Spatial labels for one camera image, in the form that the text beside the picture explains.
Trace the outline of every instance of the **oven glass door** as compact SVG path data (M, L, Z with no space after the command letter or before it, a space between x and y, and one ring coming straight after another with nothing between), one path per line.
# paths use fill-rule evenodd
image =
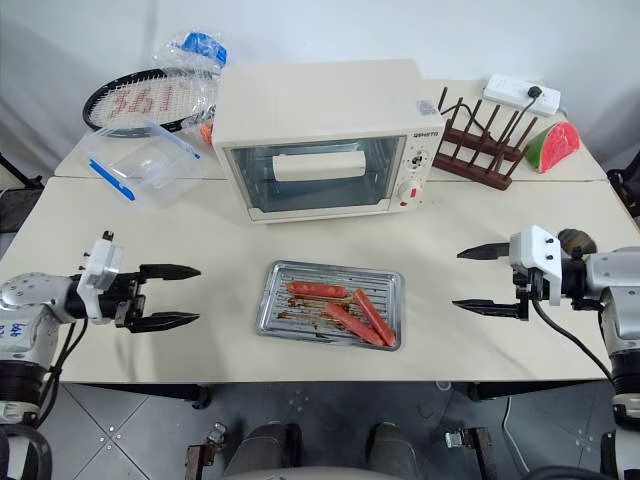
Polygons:
M377 204L403 146L403 136L374 137L232 148L227 158L249 208L284 212Z

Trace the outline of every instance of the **oven window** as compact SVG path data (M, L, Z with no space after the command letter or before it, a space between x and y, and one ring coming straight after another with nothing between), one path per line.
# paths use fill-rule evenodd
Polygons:
M400 156L404 137L376 137L328 142L270 145L231 149L235 174L245 187L245 197L253 208L263 212L334 208L353 205L375 205L385 198L394 161ZM278 181L274 173L274 157L313 155L340 152L362 152L363 174L348 178L322 180Z

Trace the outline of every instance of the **clear plastic container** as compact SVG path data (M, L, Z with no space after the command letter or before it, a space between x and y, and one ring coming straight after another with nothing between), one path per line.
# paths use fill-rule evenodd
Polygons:
M204 160L188 143L159 125L146 121L149 136L110 136L109 124L80 143L88 166L132 204L166 206L200 183Z

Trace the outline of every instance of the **white table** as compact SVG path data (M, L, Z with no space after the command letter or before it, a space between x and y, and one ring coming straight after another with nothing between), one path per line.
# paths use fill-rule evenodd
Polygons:
M442 88L446 85L449 88L449 92L447 94L447 98L444 102L443 108L454 105L458 99L458 97L462 96L465 99L465 102L473 108L477 99L482 96L482 88L486 82L482 80L425 80L425 91L426 94L433 99L434 102L437 102L440 98L440 94L442 92ZM477 116L478 121L481 124L486 124L489 116L493 110L495 103L489 100L483 102L483 106ZM500 136L502 129L505 127L509 118L511 117L514 109L507 106L502 106L500 110L500 114L496 116L496 119L493 122L493 126L491 131L495 136ZM514 137L518 138L518 135L524 131L527 124L531 120L532 115L526 113L523 116L523 119L516 129L514 133ZM462 110L459 114L458 119L456 120L456 126L458 128L464 128L465 122L468 120L467 113ZM527 136L524 145L526 145L526 141L533 138L538 132L544 130L545 128L553 125L554 123L566 121L564 115L558 113L551 117L542 117L538 118L536 125L532 132ZM477 130L471 130L472 133L478 133ZM185 133L179 133L181 138L192 143L198 150L200 150L204 158L208 160L208 172L204 175L203 178L207 179L224 179L225 174L220 167L220 163L213 152L213 149L210 147L205 147L198 138L193 136L189 136ZM122 139L110 139L113 144L114 152L117 151L119 145L123 145ZM144 142L144 139L136 139L136 140L124 140L124 142ZM470 157L471 152L467 151L467 149L462 149L461 154L463 158ZM487 166L488 159L483 158L481 155L478 158L477 164L479 166ZM58 177L79 177L79 178L97 178L97 174L90 170L87 166L87 156L86 153L79 147L74 148L69 155L58 165L55 171L56 176ZM582 145L580 150L575 152L570 157L564 159L558 165L554 166L551 170L546 172L545 174L537 173L533 168L529 166L526 160L523 160L521 164L514 171L512 178L514 181L591 181L591 180L605 180L606 175L600 165L595 161L595 159L591 156L587 148ZM468 181L464 178L458 177L457 175L453 175L449 172L444 172L442 170L434 168L430 175L429 181Z
M52 178L0 261L0 278L30 271L73 274L82 252L105 229L125 248L124 271L154 262L202 271L185 281L155 281L146 290L147 312L193 311L200 319L137 335L92 325L65 365L65 381L600 378L597 367L533 311L530 322L521 322L451 304L465 298L515 301L506 259L462 260L456 253L504 241L531 223L551 232L583 229L601 251L640 244L635 224L604 181L514 182L506 192L433 182L412 213L250 225L226 181L204 181L171 208L151 210L127 205L101 180ZM270 265L279 259L400 272L406 280L401 348L381 352L258 336L258 302ZM606 359L595 314L572 312L568 302L548 311Z

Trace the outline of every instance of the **oven control knob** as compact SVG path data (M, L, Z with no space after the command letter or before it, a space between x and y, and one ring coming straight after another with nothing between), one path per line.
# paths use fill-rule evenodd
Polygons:
M398 187L398 198L400 199L401 207L414 204L420 200L421 195L422 187L415 180L404 182Z

